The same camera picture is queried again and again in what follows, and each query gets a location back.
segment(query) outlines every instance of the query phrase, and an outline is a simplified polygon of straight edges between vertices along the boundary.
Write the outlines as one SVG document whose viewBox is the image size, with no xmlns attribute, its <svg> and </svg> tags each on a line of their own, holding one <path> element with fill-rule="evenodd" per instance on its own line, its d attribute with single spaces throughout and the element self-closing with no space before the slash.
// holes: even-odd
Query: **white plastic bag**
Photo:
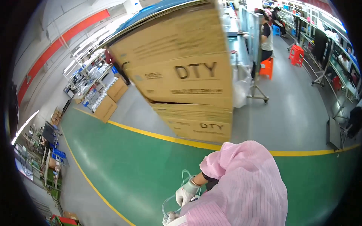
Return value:
<svg viewBox="0 0 362 226">
<path fill-rule="evenodd" d="M 247 104 L 247 96 L 250 93 L 251 77 L 247 76 L 242 81 L 233 82 L 232 84 L 232 105 L 241 108 Z"/>
</svg>

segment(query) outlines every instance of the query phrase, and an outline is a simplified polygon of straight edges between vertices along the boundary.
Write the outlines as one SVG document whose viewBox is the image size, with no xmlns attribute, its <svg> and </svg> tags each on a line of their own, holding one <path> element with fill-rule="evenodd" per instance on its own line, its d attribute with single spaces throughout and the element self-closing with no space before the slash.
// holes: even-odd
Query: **red stripe on wall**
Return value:
<svg viewBox="0 0 362 226">
<path fill-rule="evenodd" d="M 109 12 L 105 9 L 103 11 L 100 11 L 99 13 L 96 13 L 87 19 L 83 20 L 79 24 L 75 25 L 71 29 L 69 29 L 67 32 L 65 32 L 62 36 L 64 40 L 67 42 L 71 38 L 73 38 L 75 35 L 77 35 L 79 32 L 83 31 L 87 27 L 91 26 L 92 24 L 95 24 L 107 17 L 109 17 Z M 47 60 L 50 59 L 50 57 L 62 46 L 62 42 L 60 42 L 60 39 L 56 40 L 52 45 L 49 46 L 49 48 L 39 57 L 39 59 L 35 62 L 33 67 L 30 69 L 28 76 L 31 77 L 29 83 L 26 83 L 26 79 L 21 84 L 19 93 L 18 93 L 18 102 L 21 103 L 22 99 L 24 98 L 24 95 L 26 91 L 28 90 L 31 82 L 33 81 L 34 77 L 37 75 L 39 70 L 44 66 Z"/>
</svg>

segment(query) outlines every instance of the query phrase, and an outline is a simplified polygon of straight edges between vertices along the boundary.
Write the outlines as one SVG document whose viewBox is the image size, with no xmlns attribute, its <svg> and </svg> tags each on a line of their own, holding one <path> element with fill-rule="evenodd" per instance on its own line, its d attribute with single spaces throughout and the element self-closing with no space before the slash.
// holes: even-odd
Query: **green floor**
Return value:
<svg viewBox="0 0 362 226">
<path fill-rule="evenodd" d="M 179 188 L 181 171 L 199 173 L 199 163 L 213 152 L 104 124 L 72 107 L 61 126 L 89 180 L 137 226 L 161 225 L 162 203 Z M 287 225 L 321 225 L 342 197 L 358 155 L 359 148 L 318 156 L 275 157 L 288 190 Z"/>
</svg>

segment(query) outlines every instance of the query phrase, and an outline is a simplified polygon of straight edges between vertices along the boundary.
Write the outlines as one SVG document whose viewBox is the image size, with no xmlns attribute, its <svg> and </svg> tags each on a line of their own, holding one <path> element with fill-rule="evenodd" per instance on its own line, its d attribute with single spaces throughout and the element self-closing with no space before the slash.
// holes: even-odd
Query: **red stool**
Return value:
<svg viewBox="0 0 362 226">
<path fill-rule="evenodd" d="M 292 46 L 289 54 L 289 59 L 292 60 L 292 65 L 299 64 L 300 67 L 302 67 L 303 58 L 299 56 L 300 54 L 304 57 L 304 50 L 300 46 Z"/>
<path fill-rule="evenodd" d="M 332 79 L 332 84 L 333 84 L 333 88 L 335 91 L 340 90 L 342 87 L 342 82 L 338 76 L 336 76 L 336 77 L 334 77 L 334 79 Z"/>
<path fill-rule="evenodd" d="M 259 74 L 265 74 L 269 77 L 269 80 L 271 80 L 273 76 L 273 59 L 269 57 L 268 59 L 262 61 L 260 64 L 262 67 L 260 68 Z"/>
</svg>

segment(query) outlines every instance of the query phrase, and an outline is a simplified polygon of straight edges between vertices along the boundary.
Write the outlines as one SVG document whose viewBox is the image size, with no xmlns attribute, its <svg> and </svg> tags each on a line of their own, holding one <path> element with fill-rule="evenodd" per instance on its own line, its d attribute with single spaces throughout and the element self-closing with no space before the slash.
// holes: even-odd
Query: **white glove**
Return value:
<svg viewBox="0 0 362 226">
<path fill-rule="evenodd" d="M 178 213 L 174 213 L 174 212 L 168 212 L 168 217 L 163 217 L 163 220 L 162 220 L 162 224 L 163 226 L 166 226 L 168 223 L 170 223 L 171 221 L 175 220 L 179 214 Z"/>
<path fill-rule="evenodd" d="M 184 184 L 181 188 L 176 191 L 176 202 L 180 206 L 184 206 L 189 203 L 190 200 L 196 195 L 199 186 L 194 185 L 192 182 Z"/>
</svg>

